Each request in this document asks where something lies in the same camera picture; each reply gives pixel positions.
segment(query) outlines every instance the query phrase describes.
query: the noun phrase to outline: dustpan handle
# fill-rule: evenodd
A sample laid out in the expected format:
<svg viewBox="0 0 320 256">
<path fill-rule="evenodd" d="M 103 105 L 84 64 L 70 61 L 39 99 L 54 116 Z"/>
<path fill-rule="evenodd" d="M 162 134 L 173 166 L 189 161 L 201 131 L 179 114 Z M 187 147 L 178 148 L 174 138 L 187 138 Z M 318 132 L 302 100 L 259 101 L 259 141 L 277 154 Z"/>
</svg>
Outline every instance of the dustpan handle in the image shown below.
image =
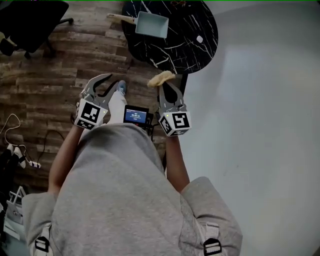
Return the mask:
<svg viewBox="0 0 320 256">
<path fill-rule="evenodd" d="M 117 19 L 117 20 L 122 20 L 122 21 L 128 22 L 130 24 L 135 24 L 135 18 L 134 17 L 128 17 L 128 16 L 119 15 L 119 14 L 113 14 L 113 13 L 108 13 L 106 16 L 108 18 L 114 18 L 114 19 Z"/>
</svg>

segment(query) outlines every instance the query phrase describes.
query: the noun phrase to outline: person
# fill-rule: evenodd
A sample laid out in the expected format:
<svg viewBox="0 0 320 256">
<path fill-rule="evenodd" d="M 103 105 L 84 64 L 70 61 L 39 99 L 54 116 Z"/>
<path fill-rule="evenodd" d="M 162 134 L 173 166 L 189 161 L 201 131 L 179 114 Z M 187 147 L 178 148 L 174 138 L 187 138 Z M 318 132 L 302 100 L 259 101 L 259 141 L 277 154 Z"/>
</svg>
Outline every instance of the person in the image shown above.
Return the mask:
<svg viewBox="0 0 320 256">
<path fill-rule="evenodd" d="M 29 248 L 50 226 L 55 256 L 198 256 L 213 225 L 220 255 L 239 255 L 239 225 L 208 178 L 189 181 L 179 138 L 166 138 L 165 176 L 145 131 L 122 123 L 126 88 L 118 83 L 108 124 L 71 128 L 48 191 L 23 198 Z"/>
</svg>

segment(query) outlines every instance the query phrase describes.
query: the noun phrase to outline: white cable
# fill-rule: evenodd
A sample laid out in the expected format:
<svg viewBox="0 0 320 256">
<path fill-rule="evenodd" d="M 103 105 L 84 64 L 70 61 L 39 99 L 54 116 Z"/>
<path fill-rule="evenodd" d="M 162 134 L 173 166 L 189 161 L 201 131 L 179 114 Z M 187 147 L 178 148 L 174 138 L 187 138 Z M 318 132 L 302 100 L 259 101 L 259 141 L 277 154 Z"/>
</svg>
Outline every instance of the white cable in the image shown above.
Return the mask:
<svg viewBox="0 0 320 256">
<path fill-rule="evenodd" d="M 21 125 L 20 119 L 19 119 L 15 114 L 12 113 L 12 114 L 9 115 L 9 117 L 8 117 L 8 118 L 6 119 L 6 121 L 5 121 L 5 124 L 4 124 L 3 128 L 2 128 L 2 130 L 0 131 L 0 134 L 3 132 L 3 130 L 4 130 L 4 128 L 6 127 L 7 122 L 9 121 L 9 119 L 10 119 L 11 116 L 15 116 L 16 119 L 18 119 L 19 125 L 16 126 L 16 127 L 8 128 L 8 129 L 4 132 L 4 139 L 5 139 L 6 143 L 11 144 L 12 146 L 15 146 L 15 147 L 24 147 L 23 155 L 24 155 L 24 157 L 25 157 L 25 160 L 29 163 L 30 161 L 28 161 L 28 159 L 27 159 L 27 157 L 26 157 L 26 151 L 27 151 L 26 146 L 25 146 L 25 145 L 22 145 L 22 144 L 21 144 L 21 145 L 12 144 L 12 143 L 10 143 L 10 142 L 7 141 L 7 137 L 6 137 L 7 131 L 13 130 L 13 129 L 16 129 L 16 128 L 19 128 L 20 125 Z"/>
</svg>

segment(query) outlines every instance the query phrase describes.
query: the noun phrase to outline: strap buckle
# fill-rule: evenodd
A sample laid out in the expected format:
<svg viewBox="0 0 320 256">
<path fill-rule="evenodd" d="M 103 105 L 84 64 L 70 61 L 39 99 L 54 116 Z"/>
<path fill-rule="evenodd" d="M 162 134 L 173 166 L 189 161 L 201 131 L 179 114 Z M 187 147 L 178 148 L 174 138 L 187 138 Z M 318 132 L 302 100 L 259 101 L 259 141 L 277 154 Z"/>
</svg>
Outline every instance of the strap buckle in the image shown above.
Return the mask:
<svg viewBox="0 0 320 256">
<path fill-rule="evenodd" d="M 203 243 L 203 255 L 210 256 L 220 254 L 222 252 L 221 243 L 218 239 L 209 238 Z"/>
<path fill-rule="evenodd" d="M 34 241 L 34 247 L 40 251 L 48 253 L 49 252 L 49 241 L 44 236 L 40 236 Z"/>
</svg>

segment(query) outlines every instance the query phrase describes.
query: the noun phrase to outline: black office chair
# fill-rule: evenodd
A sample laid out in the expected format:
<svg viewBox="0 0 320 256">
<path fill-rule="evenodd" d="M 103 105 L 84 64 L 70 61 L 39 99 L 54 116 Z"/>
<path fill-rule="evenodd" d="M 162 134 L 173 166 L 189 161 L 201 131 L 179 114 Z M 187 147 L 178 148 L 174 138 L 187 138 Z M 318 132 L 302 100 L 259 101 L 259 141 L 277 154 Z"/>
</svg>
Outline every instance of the black office chair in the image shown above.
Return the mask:
<svg viewBox="0 0 320 256">
<path fill-rule="evenodd" d="M 61 23 L 72 24 L 73 18 L 61 19 L 69 8 L 63 1 L 13 1 L 0 3 L 0 32 L 16 44 L 13 50 L 25 50 L 25 57 L 34 53 L 44 42 L 54 56 L 55 50 L 48 41 L 49 35 Z M 10 54 L 6 39 L 0 43 L 0 51 Z"/>
</svg>

